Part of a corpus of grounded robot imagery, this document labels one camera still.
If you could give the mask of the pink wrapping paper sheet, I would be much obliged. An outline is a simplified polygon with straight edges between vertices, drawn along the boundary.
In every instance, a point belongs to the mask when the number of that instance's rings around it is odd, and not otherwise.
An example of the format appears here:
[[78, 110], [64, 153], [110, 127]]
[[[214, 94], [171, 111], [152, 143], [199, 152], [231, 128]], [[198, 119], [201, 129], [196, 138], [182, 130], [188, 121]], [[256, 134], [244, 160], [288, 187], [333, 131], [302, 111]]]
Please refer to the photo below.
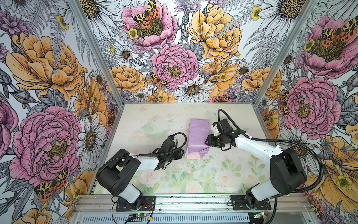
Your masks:
[[209, 152], [209, 146], [205, 144], [209, 134], [208, 120], [191, 120], [189, 125], [188, 145], [185, 153], [187, 159], [201, 160]]

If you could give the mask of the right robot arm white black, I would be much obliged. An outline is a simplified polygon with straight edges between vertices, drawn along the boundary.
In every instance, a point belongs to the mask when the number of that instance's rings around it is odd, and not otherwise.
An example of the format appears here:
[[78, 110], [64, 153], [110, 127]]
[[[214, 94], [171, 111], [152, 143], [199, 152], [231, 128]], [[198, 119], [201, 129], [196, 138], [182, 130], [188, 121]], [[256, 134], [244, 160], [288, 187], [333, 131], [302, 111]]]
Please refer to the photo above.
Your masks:
[[267, 139], [258, 139], [246, 135], [240, 129], [234, 130], [227, 119], [212, 124], [205, 144], [223, 151], [233, 147], [243, 149], [269, 165], [269, 179], [251, 187], [244, 198], [250, 210], [274, 196], [286, 196], [307, 181], [302, 163], [293, 149], [271, 146]]

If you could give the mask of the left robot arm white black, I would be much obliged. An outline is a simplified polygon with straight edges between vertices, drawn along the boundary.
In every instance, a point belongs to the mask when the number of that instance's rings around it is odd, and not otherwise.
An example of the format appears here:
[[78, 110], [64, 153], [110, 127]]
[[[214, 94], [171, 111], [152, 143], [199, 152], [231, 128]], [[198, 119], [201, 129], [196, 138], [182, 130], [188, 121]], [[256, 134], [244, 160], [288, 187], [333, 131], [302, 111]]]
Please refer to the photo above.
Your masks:
[[137, 211], [147, 203], [144, 202], [143, 193], [131, 184], [136, 172], [165, 170], [172, 161], [183, 157], [186, 143], [187, 136], [178, 132], [168, 136], [161, 147], [148, 154], [132, 155], [120, 149], [99, 168], [96, 180], [112, 196], [123, 199], [127, 208]]

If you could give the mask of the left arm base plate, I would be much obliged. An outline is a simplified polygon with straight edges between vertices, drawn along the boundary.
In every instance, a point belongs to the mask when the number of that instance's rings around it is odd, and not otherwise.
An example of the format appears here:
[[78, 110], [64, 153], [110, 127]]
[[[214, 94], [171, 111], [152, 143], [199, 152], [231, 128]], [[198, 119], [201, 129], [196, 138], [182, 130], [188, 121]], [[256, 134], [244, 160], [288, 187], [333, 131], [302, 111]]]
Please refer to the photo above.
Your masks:
[[124, 198], [119, 197], [115, 210], [117, 212], [137, 212], [137, 211], [149, 211], [155, 210], [156, 196], [140, 195], [139, 198], [129, 203]]

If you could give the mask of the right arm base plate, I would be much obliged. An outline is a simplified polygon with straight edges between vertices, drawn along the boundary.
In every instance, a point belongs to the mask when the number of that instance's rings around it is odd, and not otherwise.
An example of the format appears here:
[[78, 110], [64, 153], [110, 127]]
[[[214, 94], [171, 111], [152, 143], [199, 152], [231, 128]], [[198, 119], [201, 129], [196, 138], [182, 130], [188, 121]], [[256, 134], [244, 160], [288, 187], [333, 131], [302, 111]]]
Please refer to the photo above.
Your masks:
[[234, 211], [269, 211], [272, 209], [268, 199], [258, 201], [249, 195], [231, 195], [230, 202]]

